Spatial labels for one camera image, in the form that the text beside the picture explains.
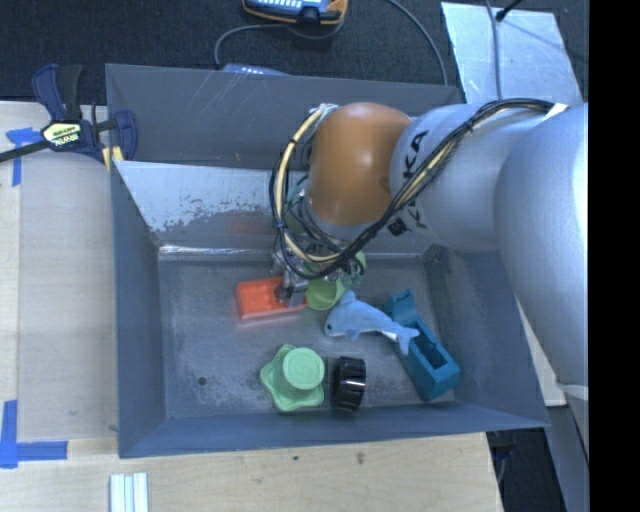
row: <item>green cup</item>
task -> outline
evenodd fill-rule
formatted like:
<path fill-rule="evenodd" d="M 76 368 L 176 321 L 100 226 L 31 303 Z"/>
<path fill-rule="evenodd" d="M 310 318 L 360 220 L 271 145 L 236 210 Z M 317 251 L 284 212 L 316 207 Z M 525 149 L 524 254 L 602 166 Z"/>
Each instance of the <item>green cup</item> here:
<path fill-rule="evenodd" d="M 367 260 L 364 254 L 359 252 L 356 254 L 356 258 L 358 258 L 358 261 L 366 268 Z M 309 281 L 306 291 L 307 306 L 317 311 L 332 308 L 342 298 L 344 292 L 349 289 L 352 281 L 352 278 L 347 280 L 348 284 L 345 283 L 344 278 L 336 279 L 335 281 L 329 281 L 325 278 Z"/>

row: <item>gray bin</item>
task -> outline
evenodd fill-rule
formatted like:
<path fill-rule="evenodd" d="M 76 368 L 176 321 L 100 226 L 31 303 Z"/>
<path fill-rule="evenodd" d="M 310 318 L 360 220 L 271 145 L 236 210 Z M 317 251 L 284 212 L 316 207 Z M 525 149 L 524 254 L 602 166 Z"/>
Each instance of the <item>gray bin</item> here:
<path fill-rule="evenodd" d="M 430 403 L 386 338 L 324 336 L 327 312 L 238 319 L 235 286 L 269 276 L 268 169 L 305 112 L 321 102 L 377 101 L 413 116 L 459 102 L 455 89 L 116 65 L 107 67 L 107 85 L 110 109 L 132 109 L 140 128 L 139 161 L 111 173 L 122 457 L 548 424 L 495 253 L 425 247 L 387 232 L 366 248 L 358 298 L 381 305 L 410 288 L 461 368 L 458 386 Z M 285 343 L 313 348 L 329 369 L 341 355 L 365 359 L 361 408 L 345 415 L 325 400 L 279 413 L 258 374 Z"/>

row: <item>orange block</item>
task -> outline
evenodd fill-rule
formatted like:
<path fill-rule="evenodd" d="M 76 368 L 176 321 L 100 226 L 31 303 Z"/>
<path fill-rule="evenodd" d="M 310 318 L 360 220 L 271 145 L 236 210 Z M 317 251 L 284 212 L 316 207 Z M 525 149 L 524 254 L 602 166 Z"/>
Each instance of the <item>orange block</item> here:
<path fill-rule="evenodd" d="M 307 306 L 305 297 L 300 306 L 287 307 L 278 301 L 276 289 L 282 286 L 282 277 L 268 277 L 256 281 L 243 281 L 236 286 L 236 303 L 240 320 L 293 313 Z"/>

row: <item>bin floor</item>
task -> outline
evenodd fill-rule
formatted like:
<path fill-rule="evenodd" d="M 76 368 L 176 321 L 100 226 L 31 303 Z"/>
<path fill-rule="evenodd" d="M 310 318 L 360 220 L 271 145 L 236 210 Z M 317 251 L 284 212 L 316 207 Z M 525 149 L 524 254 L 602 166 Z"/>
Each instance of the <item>bin floor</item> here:
<path fill-rule="evenodd" d="M 429 296 L 420 255 L 367 255 L 368 268 L 356 296 L 382 305 L 388 297 L 411 288 L 420 313 L 430 326 Z M 161 259 L 164 372 L 168 417 L 274 413 L 259 380 L 260 369 L 285 343 L 315 350 L 331 369 L 348 355 L 365 360 L 367 391 L 361 407 L 422 403 L 391 342 L 375 333 L 357 340 L 323 333 L 327 311 L 306 308 L 280 317 L 241 322 L 235 301 L 239 282 L 269 276 L 270 262 L 229 261 L 216 256 Z M 324 388 L 328 397 L 328 379 Z M 445 395 L 440 400 L 451 399 Z M 329 408 L 325 400 L 320 408 Z"/>

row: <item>stuffed dolphin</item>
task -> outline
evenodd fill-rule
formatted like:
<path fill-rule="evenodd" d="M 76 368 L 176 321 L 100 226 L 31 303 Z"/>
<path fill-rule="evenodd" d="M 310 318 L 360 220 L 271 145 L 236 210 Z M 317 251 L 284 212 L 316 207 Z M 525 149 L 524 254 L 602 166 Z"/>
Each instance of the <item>stuffed dolphin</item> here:
<path fill-rule="evenodd" d="M 403 327 L 379 309 L 356 300 L 356 295 L 347 290 L 329 313 L 324 325 L 327 336 L 347 336 L 355 340 L 362 332 L 376 331 L 400 345 L 404 355 L 409 353 L 409 342 L 420 334 L 417 329 Z"/>

